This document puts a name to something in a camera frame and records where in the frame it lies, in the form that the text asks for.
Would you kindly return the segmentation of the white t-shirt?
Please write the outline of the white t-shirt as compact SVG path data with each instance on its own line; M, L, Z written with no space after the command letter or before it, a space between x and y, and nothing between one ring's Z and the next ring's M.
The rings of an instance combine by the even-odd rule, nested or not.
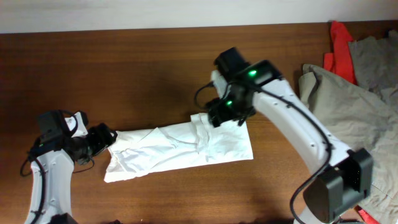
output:
M154 172L252 160L246 124L227 121L213 127L206 113L191 115L187 123L118 131L106 169L106 183L142 177Z

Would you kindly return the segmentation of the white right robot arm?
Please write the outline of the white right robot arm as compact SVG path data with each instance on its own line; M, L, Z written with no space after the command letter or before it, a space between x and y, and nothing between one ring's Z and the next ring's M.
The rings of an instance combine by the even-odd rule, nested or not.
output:
M210 124L239 125L259 112L286 137L310 171L290 199L295 223L334 223L370 195L373 157L335 137L299 100L268 60L251 64L232 47L217 56L211 84L218 97L206 103Z

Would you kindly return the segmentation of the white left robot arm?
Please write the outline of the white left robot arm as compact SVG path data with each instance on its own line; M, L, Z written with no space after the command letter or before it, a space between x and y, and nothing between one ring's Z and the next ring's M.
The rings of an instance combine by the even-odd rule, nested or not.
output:
M75 223L71 179L116 142L116 131L101 123L87 128L86 113L51 110L37 119L40 135L27 153L33 186L26 223Z

